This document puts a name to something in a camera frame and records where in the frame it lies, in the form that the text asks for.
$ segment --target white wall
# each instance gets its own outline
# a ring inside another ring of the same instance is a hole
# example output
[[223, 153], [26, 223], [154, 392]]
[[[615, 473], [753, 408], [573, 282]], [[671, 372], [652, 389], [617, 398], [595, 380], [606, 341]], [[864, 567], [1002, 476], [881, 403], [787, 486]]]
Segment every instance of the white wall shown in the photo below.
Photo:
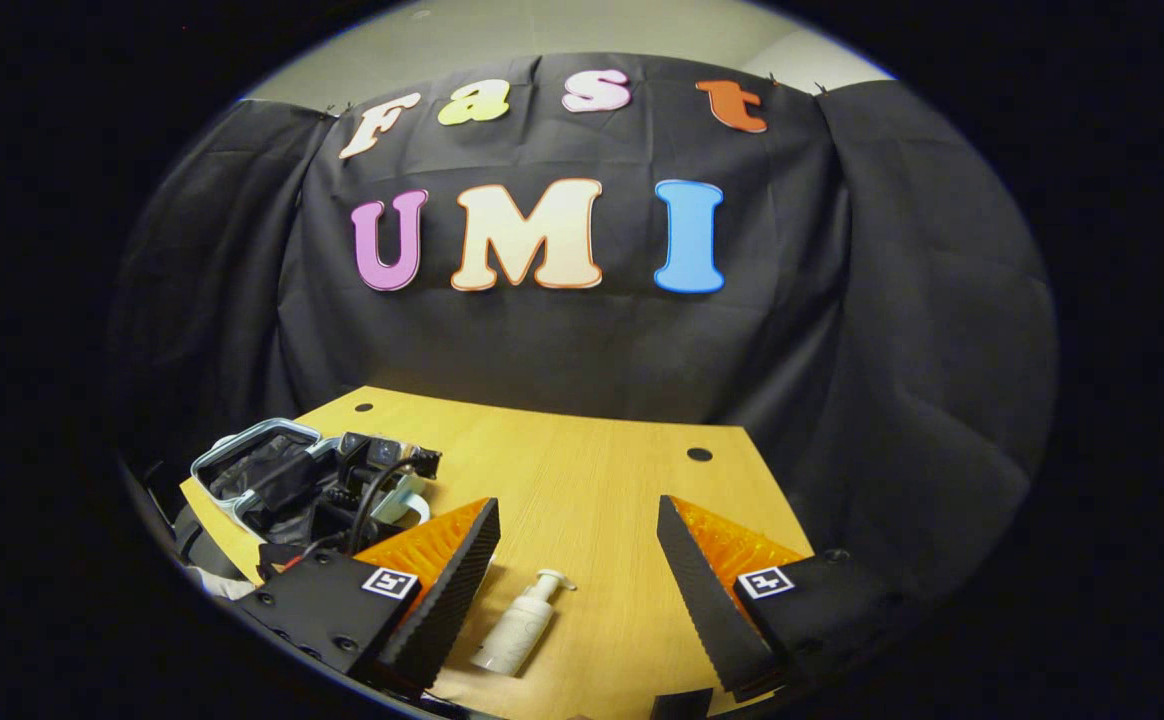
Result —
[[773, 72], [809, 92], [818, 92], [812, 81], [887, 77], [796, 20], [739, 0], [418, 0], [341, 33], [244, 95], [336, 113], [490, 60], [585, 51]]

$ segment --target blue letter i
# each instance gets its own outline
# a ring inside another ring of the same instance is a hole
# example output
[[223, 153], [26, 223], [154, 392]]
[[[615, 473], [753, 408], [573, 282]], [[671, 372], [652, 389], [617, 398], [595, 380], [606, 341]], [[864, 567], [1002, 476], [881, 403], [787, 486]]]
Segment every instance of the blue letter i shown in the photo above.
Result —
[[715, 269], [715, 206], [724, 192], [704, 181], [660, 181], [654, 195], [666, 204], [666, 264], [654, 273], [672, 292], [715, 292], [724, 275]]

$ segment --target pump dispenser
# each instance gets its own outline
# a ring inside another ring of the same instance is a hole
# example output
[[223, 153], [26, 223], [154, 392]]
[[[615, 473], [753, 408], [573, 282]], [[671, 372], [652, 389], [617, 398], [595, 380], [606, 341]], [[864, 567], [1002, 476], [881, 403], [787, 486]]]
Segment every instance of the pump dispenser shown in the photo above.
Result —
[[533, 650], [555, 612], [551, 607], [551, 594], [560, 584], [570, 591], [577, 589], [555, 570], [538, 570], [537, 584], [524, 589], [521, 596], [510, 603], [498, 623], [485, 636], [485, 642], [480, 644], [480, 650], [471, 656], [473, 664], [495, 673], [518, 673], [524, 657]]

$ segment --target white pump bottle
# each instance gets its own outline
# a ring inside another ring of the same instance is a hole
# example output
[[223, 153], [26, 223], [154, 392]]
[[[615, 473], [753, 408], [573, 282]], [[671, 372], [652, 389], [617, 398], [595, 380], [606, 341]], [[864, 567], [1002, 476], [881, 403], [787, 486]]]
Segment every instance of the white pump bottle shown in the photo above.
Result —
[[510, 603], [510, 607], [487, 635], [485, 642], [480, 644], [480, 650], [471, 656], [473, 664], [495, 673], [518, 673], [524, 657], [533, 650], [537, 639], [555, 612], [551, 607], [551, 594], [559, 584], [570, 591], [577, 589], [577, 585], [569, 583], [568, 578], [555, 570], [538, 570], [537, 584], [524, 589], [521, 596]]

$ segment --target wooden table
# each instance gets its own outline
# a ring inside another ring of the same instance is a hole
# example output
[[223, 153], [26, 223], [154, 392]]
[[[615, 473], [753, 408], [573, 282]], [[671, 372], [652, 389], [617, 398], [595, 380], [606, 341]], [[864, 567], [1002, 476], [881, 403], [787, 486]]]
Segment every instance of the wooden table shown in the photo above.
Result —
[[[357, 409], [367, 404], [371, 409]], [[501, 542], [432, 694], [509, 719], [650, 717], [659, 694], [715, 687], [710, 714], [738, 707], [697, 640], [658, 543], [658, 500], [676, 496], [812, 555], [746, 430], [530, 413], [357, 388], [297, 421], [325, 437], [354, 430], [443, 454], [425, 493], [432, 515], [498, 498]], [[690, 459], [704, 447], [710, 461]], [[208, 501], [183, 492], [204, 529], [254, 583], [257, 541]], [[519, 676], [469, 664], [517, 594], [551, 568], [556, 614]], [[759, 703], [768, 696], [757, 698]]]

